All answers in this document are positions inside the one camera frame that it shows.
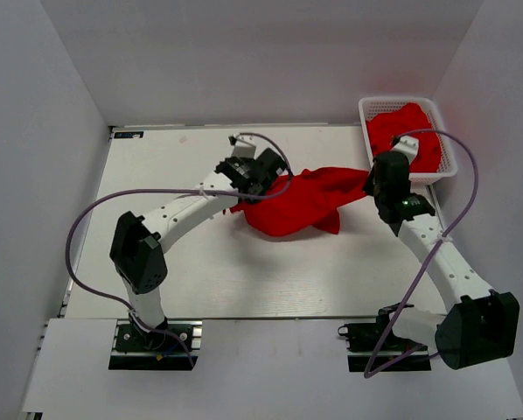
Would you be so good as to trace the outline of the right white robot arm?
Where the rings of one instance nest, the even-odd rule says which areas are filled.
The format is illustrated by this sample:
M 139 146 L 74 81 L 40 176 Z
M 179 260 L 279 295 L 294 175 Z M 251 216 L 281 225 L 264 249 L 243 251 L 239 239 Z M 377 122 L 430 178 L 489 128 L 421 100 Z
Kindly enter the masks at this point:
M 454 370 L 513 354 L 520 305 L 510 292 L 495 291 L 463 258 L 441 230 L 434 208 L 410 190 L 409 161 L 399 151 L 377 155 L 365 185 L 379 217 L 408 247 L 429 276 L 445 307 L 421 311 L 404 296 L 380 310 L 377 347 L 395 349 L 406 340 L 438 352 Z

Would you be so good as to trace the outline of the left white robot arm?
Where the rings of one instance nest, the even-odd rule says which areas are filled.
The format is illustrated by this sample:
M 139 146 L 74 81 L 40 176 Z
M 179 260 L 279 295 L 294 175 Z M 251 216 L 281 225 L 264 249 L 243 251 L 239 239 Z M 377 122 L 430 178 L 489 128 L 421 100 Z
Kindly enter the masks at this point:
M 243 194 L 247 201 L 258 202 L 286 170 L 286 162 L 270 148 L 258 157 L 234 153 L 219 162 L 194 192 L 179 192 L 171 202 L 144 215 L 120 216 L 109 256 L 128 292 L 132 319 L 142 321 L 136 338 L 146 348 L 159 348 L 166 339 L 159 288 L 168 275 L 167 251 L 199 224 L 238 204 Z

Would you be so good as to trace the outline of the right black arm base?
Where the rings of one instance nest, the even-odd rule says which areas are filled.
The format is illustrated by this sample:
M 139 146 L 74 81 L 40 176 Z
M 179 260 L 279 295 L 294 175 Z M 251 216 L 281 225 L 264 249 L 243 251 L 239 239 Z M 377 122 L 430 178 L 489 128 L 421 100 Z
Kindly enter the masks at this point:
M 398 304 L 394 304 L 380 309 L 372 322 L 352 322 L 338 328 L 338 336 L 346 341 L 350 373 L 364 372 L 366 364 L 389 322 L 389 316 L 394 313 L 397 306 Z M 373 371 L 416 346 L 414 341 L 399 338 L 390 332 L 370 370 Z M 385 372 L 427 372 L 431 370 L 430 360 L 428 348 L 422 346 L 407 358 L 387 367 Z

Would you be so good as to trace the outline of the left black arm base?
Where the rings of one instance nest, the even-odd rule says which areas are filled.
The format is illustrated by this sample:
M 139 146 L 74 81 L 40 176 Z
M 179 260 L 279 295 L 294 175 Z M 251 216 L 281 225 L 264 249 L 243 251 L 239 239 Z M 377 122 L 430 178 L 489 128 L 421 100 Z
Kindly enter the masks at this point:
M 169 321 L 168 330 L 182 340 L 193 363 L 197 362 L 202 338 L 202 322 Z M 110 371 L 192 371 L 184 347 L 171 337 L 145 333 L 127 319 L 116 322 L 109 356 Z

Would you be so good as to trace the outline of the red t shirt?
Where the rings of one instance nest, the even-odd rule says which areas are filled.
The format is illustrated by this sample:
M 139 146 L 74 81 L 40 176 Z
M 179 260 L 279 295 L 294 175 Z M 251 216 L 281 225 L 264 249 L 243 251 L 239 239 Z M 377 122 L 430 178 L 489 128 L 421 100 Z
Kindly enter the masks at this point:
M 284 237 L 313 227 L 329 234 L 339 233 L 338 209 L 366 197 L 363 187 L 369 172 L 345 167 L 305 169 L 292 180 L 283 175 L 269 189 L 279 196 L 230 208 L 242 213 L 248 225 L 271 237 Z

